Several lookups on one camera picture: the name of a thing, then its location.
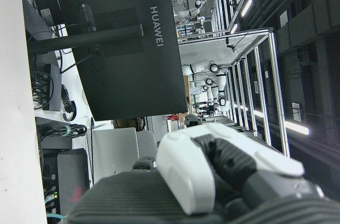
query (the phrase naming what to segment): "ceiling light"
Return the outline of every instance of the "ceiling light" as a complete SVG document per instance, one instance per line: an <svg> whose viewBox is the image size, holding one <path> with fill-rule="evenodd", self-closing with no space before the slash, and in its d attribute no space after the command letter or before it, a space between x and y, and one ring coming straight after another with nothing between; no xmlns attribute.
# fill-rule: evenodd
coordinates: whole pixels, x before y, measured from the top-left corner
<svg viewBox="0 0 340 224"><path fill-rule="evenodd" d="M244 17L246 12L248 11L251 3L253 2L253 0L248 0L248 2L246 3L244 9L242 10L241 16Z"/></svg>
<svg viewBox="0 0 340 224"><path fill-rule="evenodd" d="M260 111L254 110L254 114L255 114L256 116L260 117L260 118L264 118L264 117L265 117L265 115L264 115L263 113L261 113Z"/></svg>
<svg viewBox="0 0 340 224"><path fill-rule="evenodd" d="M233 26L232 31L230 31L230 34L235 33L236 29L237 29L237 23Z"/></svg>
<svg viewBox="0 0 340 224"><path fill-rule="evenodd" d="M296 123L288 122L286 120L285 120L285 125L286 125L286 128L289 128L290 130L294 130L304 135L309 135L309 129L307 127L301 126Z"/></svg>
<svg viewBox="0 0 340 224"><path fill-rule="evenodd" d="M234 104L234 107L237 108L237 104ZM240 109L243 110L243 106L240 106ZM248 107L246 107L245 110L248 111Z"/></svg>
<svg viewBox="0 0 340 224"><path fill-rule="evenodd" d="M264 114L260 111L254 110L254 114L260 118L264 118ZM289 128L290 130L294 130L298 133L304 134L304 135L309 135L309 129L307 127L301 126L296 123L288 122L285 120L285 126L286 128Z"/></svg>

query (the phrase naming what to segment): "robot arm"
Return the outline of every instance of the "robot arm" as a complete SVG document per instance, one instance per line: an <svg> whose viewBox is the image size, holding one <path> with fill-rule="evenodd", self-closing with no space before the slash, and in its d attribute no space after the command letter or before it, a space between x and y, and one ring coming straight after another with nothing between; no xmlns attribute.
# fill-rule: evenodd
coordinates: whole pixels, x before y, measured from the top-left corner
<svg viewBox="0 0 340 224"><path fill-rule="evenodd" d="M222 124L166 134L156 163L186 214L213 210L215 181L210 165L241 193L249 211L270 200L323 198L319 186L302 178L299 161Z"/></svg>

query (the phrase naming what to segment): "monitor back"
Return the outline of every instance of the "monitor back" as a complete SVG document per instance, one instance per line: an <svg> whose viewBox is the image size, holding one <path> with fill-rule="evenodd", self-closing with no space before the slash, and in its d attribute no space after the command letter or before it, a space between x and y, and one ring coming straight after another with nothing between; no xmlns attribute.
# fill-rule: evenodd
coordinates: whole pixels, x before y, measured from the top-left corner
<svg viewBox="0 0 340 224"><path fill-rule="evenodd" d="M79 23L78 6L86 3L97 30L143 26L143 37L101 44L102 56L77 66L95 120L187 111L171 0L58 1L66 25ZM76 61L89 55L87 47L73 53Z"/></svg>

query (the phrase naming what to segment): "chair backrest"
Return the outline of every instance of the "chair backrest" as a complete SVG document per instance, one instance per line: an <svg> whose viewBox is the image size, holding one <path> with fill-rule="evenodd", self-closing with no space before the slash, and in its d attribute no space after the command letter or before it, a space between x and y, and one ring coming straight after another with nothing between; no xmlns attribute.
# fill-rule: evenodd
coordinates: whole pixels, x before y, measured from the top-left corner
<svg viewBox="0 0 340 224"><path fill-rule="evenodd" d="M136 132L139 158L153 157L156 158L157 143L154 134L150 131Z"/></svg>

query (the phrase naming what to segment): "laptop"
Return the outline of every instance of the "laptop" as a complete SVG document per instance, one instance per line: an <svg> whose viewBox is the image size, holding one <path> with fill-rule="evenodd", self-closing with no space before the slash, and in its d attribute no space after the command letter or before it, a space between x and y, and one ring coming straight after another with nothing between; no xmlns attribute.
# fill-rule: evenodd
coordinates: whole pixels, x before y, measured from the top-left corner
<svg viewBox="0 0 340 224"><path fill-rule="evenodd" d="M100 179L130 171L139 159L133 127L93 131L93 175Z"/></svg>

